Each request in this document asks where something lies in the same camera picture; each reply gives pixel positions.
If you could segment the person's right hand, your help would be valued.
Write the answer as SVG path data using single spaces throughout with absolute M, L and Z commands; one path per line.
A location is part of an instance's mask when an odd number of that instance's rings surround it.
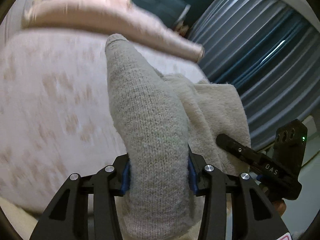
M 283 199 L 276 200 L 272 204 L 281 217 L 285 213 L 287 208 L 285 201 Z

